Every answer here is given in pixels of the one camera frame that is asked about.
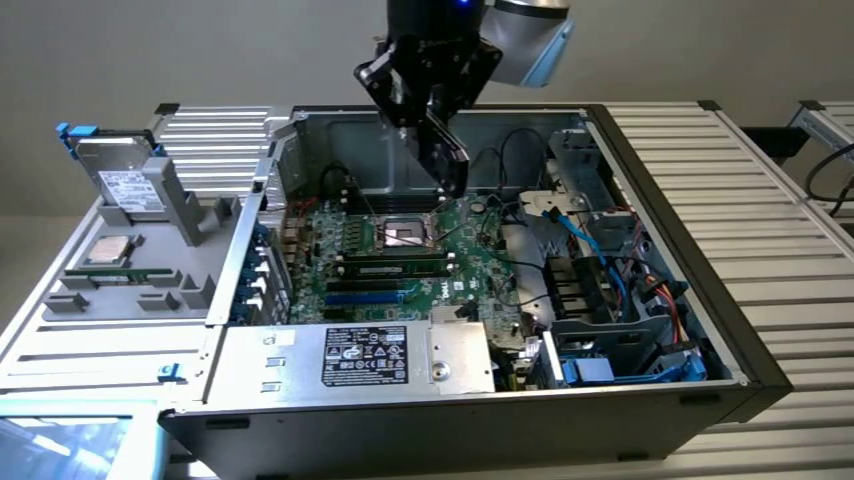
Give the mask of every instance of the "hard drive label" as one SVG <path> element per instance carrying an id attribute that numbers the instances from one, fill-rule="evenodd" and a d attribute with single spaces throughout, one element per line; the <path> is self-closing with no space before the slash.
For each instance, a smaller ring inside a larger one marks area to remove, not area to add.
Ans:
<path id="1" fill-rule="evenodd" d="M 162 212 L 163 203 L 158 191 L 142 172 L 100 171 L 107 190 L 117 204 L 129 213 Z"/>

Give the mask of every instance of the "sticker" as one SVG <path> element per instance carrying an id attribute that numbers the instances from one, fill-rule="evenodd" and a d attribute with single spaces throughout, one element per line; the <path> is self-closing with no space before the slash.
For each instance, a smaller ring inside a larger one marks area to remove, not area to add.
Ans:
<path id="1" fill-rule="evenodd" d="M 90 277 L 90 280 L 96 285 L 127 285 L 131 283 L 131 278 L 125 275 L 103 275 L 100 277 Z"/>
<path id="2" fill-rule="evenodd" d="M 104 186 L 110 190 L 117 205 L 129 213 L 163 212 L 158 191 L 142 172 L 102 171 Z"/>
<path id="3" fill-rule="evenodd" d="M 269 333 L 262 339 L 262 343 L 267 346 L 287 347 L 294 345 L 297 341 L 297 330 L 281 330 Z"/>
<path id="4" fill-rule="evenodd" d="M 327 387 L 409 383 L 406 327 L 329 328 L 323 351 Z"/>

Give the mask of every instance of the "blue latch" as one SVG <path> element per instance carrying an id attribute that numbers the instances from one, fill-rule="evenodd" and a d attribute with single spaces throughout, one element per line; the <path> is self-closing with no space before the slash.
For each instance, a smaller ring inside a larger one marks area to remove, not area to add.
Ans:
<path id="1" fill-rule="evenodd" d="M 78 125 L 68 132 L 70 137 L 91 137 L 98 133 L 98 127 L 95 125 Z"/>
<path id="2" fill-rule="evenodd" d="M 68 141 L 68 122 L 63 122 L 56 126 L 56 134 L 59 135 L 59 141 L 66 145 L 66 149 L 68 150 L 68 154 L 74 160 L 80 160 L 78 156 L 78 152 L 75 152 L 75 148 L 71 146 L 71 142 Z"/>
<path id="3" fill-rule="evenodd" d="M 161 367 L 161 370 L 158 370 L 158 381 L 161 383 L 183 382 L 185 380 L 185 369 L 181 363 L 165 365 Z"/>
<path id="4" fill-rule="evenodd" d="M 701 382 L 706 380 L 706 365 L 704 365 L 704 359 L 696 353 L 689 356 L 689 361 L 682 366 L 682 381 L 684 382 Z"/>
<path id="5" fill-rule="evenodd" d="M 576 385 L 576 383 L 578 383 L 578 372 L 576 371 L 576 363 L 573 363 L 573 360 L 566 360 L 561 367 L 564 370 L 564 381 L 568 385 Z"/>

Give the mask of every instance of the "motherboard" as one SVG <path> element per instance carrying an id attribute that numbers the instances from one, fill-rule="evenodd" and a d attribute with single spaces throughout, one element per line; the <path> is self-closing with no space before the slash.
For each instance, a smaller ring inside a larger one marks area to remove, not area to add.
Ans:
<path id="1" fill-rule="evenodd" d="M 501 206 L 489 197 L 469 194 L 417 213 L 303 205 L 283 235 L 290 323 L 481 321 L 498 347 L 522 348 L 513 271 L 494 251 Z"/>

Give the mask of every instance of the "warning label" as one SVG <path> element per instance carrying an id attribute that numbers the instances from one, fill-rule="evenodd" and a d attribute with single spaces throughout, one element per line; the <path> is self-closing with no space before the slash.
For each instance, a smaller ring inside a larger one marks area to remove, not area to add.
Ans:
<path id="1" fill-rule="evenodd" d="M 327 387 L 409 383 L 406 327 L 329 328 L 323 355 Z"/>
<path id="2" fill-rule="evenodd" d="M 117 205 L 129 213 L 162 212 L 163 203 L 155 187 L 141 172 L 98 172 Z"/>

